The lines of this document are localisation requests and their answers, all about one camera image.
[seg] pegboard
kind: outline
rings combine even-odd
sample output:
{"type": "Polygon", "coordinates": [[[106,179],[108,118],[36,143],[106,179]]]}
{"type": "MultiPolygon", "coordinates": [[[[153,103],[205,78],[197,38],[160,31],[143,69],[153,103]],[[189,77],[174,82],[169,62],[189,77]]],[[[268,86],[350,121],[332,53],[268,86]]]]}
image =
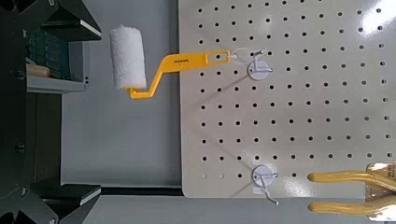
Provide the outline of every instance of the pegboard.
{"type": "Polygon", "coordinates": [[[363,198],[363,183],[311,172],[365,170],[396,156],[396,2],[179,0],[180,52],[264,49],[255,81],[229,63],[181,73],[182,187],[192,198],[363,198]]]}

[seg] yellow grip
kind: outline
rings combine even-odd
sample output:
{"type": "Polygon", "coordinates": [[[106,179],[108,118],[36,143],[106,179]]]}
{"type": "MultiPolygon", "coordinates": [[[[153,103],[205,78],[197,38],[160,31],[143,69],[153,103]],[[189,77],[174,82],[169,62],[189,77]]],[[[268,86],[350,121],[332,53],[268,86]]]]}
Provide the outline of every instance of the yellow grip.
{"type": "Polygon", "coordinates": [[[308,209],[313,213],[333,213],[350,216],[371,216],[396,206],[396,196],[390,195],[368,203],[311,203],[308,209]]]}
{"type": "Polygon", "coordinates": [[[155,75],[148,91],[139,91],[138,89],[129,89],[131,98],[147,99],[155,94],[160,84],[163,73],[173,73],[186,71],[196,68],[203,68],[218,65],[221,63],[229,63],[231,61],[231,53],[229,50],[214,50],[203,53],[184,53],[167,55],[161,61],[157,74],[155,75]],[[216,57],[214,62],[210,61],[210,56],[216,57]]]}
{"type": "Polygon", "coordinates": [[[308,175],[308,180],[315,183],[361,181],[370,185],[377,185],[385,189],[396,191],[396,181],[372,172],[341,171],[334,173],[312,173],[308,175]]]}

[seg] gray floor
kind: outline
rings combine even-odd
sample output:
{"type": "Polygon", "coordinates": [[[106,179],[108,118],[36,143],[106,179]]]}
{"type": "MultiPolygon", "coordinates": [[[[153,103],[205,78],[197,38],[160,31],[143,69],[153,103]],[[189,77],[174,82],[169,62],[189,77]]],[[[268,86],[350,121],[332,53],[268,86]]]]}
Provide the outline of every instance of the gray floor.
{"type": "MultiPolygon", "coordinates": [[[[154,99],[116,91],[108,32],[120,24],[144,37],[148,78],[177,52],[177,0],[86,0],[104,38],[90,43],[90,89],[63,100],[62,181],[104,186],[179,186],[177,76],[166,76],[154,99]]],[[[312,215],[308,200],[275,207],[262,200],[192,200],[104,196],[85,223],[370,223],[365,217],[312,215]]]]}

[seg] paint roller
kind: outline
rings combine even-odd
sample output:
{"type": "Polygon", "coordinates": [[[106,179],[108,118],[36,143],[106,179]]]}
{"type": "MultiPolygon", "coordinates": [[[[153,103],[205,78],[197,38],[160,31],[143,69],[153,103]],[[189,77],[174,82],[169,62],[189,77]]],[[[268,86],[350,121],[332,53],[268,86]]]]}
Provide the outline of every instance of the paint roller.
{"type": "Polygon", "coordinates": [[[204,68],[231,61],[231,53],[227,49],[167,55],[161,61],[149,89],[145,91],[147,87],[145,56],[140,31],[125,26],[112,30],[110,47],[114,84],[117,89],[128,91],[133,99],[148,99],[154,96],[165,73],[204,68]],[[211,56],[215,58],[213,62],[209,60],[211,56]]]}

